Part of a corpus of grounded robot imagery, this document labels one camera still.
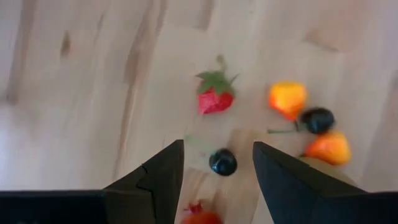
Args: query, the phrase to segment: dark berry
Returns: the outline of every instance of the dark berry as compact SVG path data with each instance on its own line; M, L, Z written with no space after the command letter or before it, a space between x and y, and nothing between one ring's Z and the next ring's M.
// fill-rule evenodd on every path
M328 132L335 125L333 113L325 108L312 108L301 115L301 123L313 134Z
M234 154L228 149L219 149L209 158L210 168L219 175L233 174L238 167Z

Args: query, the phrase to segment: wooden floor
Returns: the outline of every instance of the wooden floor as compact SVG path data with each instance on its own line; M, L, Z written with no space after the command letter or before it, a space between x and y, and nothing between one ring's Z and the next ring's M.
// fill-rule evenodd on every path
M365 190L398 190L398 1L0 0L0 189L93 189L185 138L177 220L205 199L225 223L272 223L252 142L299 155L313 136L266 106L306 84L351 144L339 167ZM237 98L199 116L194 76L223 54ZM228 146L231 177L207 166Z

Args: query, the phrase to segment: red fruit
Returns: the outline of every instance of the red fruit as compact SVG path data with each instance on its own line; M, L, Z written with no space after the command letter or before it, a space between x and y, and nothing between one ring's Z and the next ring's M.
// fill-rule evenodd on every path
M203 81L200 83L198 93L198 112L200 114L210 114L228 109L234 100L234 90L232 82L225 79L226 65L224 58L218 56L220 70L211 72L202 72L197 77Z
M189 204L187 210L190 214L181 221L181 224L223 224L217 213L203 211L200 202L196 205Z

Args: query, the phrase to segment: strawberry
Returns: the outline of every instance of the strawberry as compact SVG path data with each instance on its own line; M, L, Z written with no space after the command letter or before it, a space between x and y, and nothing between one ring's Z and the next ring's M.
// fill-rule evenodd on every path
M196 77L202 81L197 89L198 112L211 114L228 109L234 101L234 89L231 84L237 76L228 81L225 78L226 64L222 55L217 57L220 69L202 72Z

